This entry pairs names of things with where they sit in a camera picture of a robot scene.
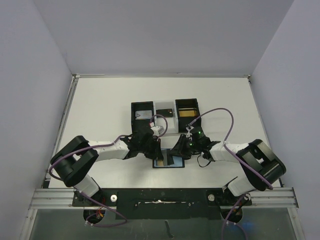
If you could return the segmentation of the gold card from holder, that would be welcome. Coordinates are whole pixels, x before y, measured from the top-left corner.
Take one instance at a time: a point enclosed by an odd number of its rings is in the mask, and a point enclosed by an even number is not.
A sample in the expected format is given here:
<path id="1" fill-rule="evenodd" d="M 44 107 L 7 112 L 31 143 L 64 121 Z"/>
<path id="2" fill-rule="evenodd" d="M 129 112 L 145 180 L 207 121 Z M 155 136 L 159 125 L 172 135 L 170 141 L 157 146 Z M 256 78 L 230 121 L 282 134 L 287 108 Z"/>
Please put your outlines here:
<path id="1" fill-rule="evenodd" d="M 157 167 L 166 167 L 167 166 L 167 161 L 166 160 L 157 160 L 156 161 L 156 166 Z"/>

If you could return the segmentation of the black bin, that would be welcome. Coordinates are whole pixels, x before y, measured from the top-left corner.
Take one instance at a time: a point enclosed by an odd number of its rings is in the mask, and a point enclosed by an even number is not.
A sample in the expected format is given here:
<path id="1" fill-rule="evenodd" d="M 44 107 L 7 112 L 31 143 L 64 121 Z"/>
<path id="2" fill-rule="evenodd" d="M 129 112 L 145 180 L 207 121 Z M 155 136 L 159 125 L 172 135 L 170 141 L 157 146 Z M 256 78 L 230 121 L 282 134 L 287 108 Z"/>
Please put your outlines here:
<path id="1" fill-rule="evenodd" d="M 135 112 L 142 110 L 152 110 L 153 115 L 155 114 L 154 102 L 143 101 L 143 102 L 132 102 L 131 103 L 131 131 L 137 132 L 141 128 L 148 127 L 151 119 L 136 120 Z"/>
<path id="2" fill-rule="evenodd" d="M 186 133 L 187 125 L 201 115 L 198 100 L 196 98 L 176 99 L 175 106 L 177 110 L 178 132 Z"/>

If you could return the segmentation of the black leather card holder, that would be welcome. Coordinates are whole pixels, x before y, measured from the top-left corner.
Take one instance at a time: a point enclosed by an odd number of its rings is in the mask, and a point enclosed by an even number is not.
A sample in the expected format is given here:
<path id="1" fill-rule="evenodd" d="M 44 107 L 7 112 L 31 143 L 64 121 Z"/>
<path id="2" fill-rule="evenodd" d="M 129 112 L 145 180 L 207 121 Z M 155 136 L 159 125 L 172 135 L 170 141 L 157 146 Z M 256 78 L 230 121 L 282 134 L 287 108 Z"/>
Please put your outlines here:
<path id="1" fill-rule="evenodd" d="M 184 168 L 185 160 L 179 156 L 172 156 L 169 154 L 170 149 L 163 148 L 161 154 L 163 159 L 155 159 L 152 163 L 153 169 L 170 169 L 170 168 Z"/>

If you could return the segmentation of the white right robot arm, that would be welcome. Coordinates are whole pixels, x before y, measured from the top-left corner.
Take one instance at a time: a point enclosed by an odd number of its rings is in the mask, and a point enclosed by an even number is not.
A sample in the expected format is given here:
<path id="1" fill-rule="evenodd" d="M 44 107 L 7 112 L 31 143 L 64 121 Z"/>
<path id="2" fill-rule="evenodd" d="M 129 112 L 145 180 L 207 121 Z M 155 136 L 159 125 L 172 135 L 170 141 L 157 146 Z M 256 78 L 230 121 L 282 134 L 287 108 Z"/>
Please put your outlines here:
<path id="1" fill-rule="evenodd" d="M 242 194 L 272 189 L 272 184 L 287 171 L 282 161 L 261 139 L 249 143 L 227 144 L 225 141 L 211 141 L 207 136 L 188 138 L 182 134 L 169 155 L 184 160 L 201 155 L 210 162 L 240 164 L 243 173 L 233 177 L 222 192 L 223 200 L 230 205 L 239 201 Z"/>

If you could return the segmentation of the aluminium frame rail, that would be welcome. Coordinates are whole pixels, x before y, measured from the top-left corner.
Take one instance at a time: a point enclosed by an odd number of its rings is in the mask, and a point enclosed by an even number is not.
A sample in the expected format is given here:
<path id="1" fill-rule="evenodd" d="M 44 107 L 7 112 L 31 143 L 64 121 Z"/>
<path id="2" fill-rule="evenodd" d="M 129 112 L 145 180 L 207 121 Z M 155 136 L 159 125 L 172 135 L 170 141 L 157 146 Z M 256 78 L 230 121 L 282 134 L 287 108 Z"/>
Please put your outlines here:
<path id="1" fill-rule="evenodd" d="M 67 95 L 65 107 L 63 109 L 62 118 L 59 124 L 59 129 L 54 144 L 52 156 L 54 156 L 60 149 L 60 144 L 63 138 L 64 130 L 68 120 L 68 115 L 71 109 L 73 98 L 76 92 L 80 76 L 73 74 L 70 88 Z M 36 189 L 31 198 L 28 212 L 24 221 L 24 225 L 19 238 L 21 240 L 28 240 L 32 234 L 33 227 L 36 221 L 38 210 L 59 210 L 68 209 L 71 205 L 70 188 L 39 188 Z"/>

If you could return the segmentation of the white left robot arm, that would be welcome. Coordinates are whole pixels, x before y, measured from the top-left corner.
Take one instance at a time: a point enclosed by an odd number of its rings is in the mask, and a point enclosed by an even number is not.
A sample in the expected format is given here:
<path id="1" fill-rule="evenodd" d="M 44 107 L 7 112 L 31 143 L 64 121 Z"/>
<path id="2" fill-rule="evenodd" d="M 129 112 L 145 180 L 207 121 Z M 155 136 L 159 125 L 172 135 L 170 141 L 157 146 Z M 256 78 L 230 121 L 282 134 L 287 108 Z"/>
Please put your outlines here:
<path id="1" fill-rule="evenodd" d="M 127 160 L 143 154 L 147 159 L 162 160 L 161 139 L 153 131 L 120 135 L 114 141 L 89 141 L 82 135 L 74 137 L 50 160 L 49 175 L 84 195 L 88 204 L 100 203 L 100 186 L 89 176 L 96 162 Z"/>

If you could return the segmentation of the gold credit card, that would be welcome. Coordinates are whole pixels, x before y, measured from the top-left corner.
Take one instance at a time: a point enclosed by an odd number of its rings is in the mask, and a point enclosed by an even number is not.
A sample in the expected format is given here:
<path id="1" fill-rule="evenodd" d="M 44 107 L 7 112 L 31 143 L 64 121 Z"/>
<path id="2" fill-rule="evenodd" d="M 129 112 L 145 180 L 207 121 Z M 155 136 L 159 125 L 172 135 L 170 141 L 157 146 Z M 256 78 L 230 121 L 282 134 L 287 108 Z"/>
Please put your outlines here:
<path id="1" fill-rule="evenodd" d="M 180 108 L 178 113 L 181 118 L 191 118 L 199 115 L 198 110 L 195 108 Z"/>

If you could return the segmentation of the black credit card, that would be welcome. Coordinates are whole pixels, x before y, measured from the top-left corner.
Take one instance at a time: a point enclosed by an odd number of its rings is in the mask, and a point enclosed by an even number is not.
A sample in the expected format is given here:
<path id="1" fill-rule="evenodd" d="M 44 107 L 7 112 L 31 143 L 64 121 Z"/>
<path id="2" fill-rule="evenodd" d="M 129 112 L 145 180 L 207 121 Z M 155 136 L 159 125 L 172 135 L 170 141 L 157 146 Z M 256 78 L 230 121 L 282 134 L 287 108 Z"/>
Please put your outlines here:
<path id="1" fill-rule="evenodd" d="M 156 113 L 158 115 L 162 115 L 165 118 L 172 118 L 174 116 L 174 111 L 172 108 L 157 109 Z"/>

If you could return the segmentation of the silver credit card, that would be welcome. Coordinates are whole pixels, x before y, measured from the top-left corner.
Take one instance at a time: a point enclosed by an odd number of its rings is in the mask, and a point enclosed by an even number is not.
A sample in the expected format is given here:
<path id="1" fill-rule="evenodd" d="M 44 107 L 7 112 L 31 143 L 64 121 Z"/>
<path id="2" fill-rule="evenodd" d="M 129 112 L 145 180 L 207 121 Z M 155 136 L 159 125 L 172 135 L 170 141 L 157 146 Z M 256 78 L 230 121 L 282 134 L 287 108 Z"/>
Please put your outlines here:
<path id="1" fill-rule="evenodd" d="M 150 120 L 153 116 L 152 110 L 138 110 L 135 112 L 136 120 Z"/>

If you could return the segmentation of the black right bin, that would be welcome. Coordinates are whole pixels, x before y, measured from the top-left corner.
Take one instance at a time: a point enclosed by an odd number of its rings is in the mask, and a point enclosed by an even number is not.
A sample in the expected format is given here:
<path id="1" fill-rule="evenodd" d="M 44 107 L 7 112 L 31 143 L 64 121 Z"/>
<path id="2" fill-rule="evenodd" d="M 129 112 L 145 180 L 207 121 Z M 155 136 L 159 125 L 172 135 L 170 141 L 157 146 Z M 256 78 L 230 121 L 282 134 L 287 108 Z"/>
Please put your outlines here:
<path id="1" fill-rule="evenodd" d="M 196 98 L 176 99 L 175 106 L 177 110 L 178 132 L 186 133 L 187 125 L 201 115 L 198 100 Z"/>

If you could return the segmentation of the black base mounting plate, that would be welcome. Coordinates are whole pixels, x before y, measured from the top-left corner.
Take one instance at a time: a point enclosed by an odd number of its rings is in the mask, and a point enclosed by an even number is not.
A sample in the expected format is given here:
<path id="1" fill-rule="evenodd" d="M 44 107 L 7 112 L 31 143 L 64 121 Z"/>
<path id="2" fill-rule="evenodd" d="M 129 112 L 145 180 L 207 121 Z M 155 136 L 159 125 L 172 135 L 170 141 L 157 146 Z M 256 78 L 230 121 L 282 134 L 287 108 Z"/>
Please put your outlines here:
<path id="1" fill-rule="evenodd" d="M 88 213 L 100 202 L 129 220 L 219 220 L 233 205 L 252 205 L 249 195 L 240 198 L 222 188 L 102 188 L 92 198 L 94 202 L 75 190 L 72 206 Z"/>

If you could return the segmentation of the black left bin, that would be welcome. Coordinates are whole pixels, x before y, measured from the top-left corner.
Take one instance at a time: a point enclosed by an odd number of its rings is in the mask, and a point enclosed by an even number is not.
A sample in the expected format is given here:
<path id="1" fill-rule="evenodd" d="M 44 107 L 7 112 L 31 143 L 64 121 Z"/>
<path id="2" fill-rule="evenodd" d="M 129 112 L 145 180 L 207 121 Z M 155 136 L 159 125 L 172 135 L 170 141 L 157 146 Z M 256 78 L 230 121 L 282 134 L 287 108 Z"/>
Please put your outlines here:
<path id="1" fill-rule="evenodd" d="M 132 102 L 131 103 L 131 131 L 137 132 L 141 128 L 148 127 L 151 119 L 136 120 L 135 112 L 142 110 L 152 110 L 153 115 L 155 114 L 154 102 L 143 101 L 143 102 Z"/>

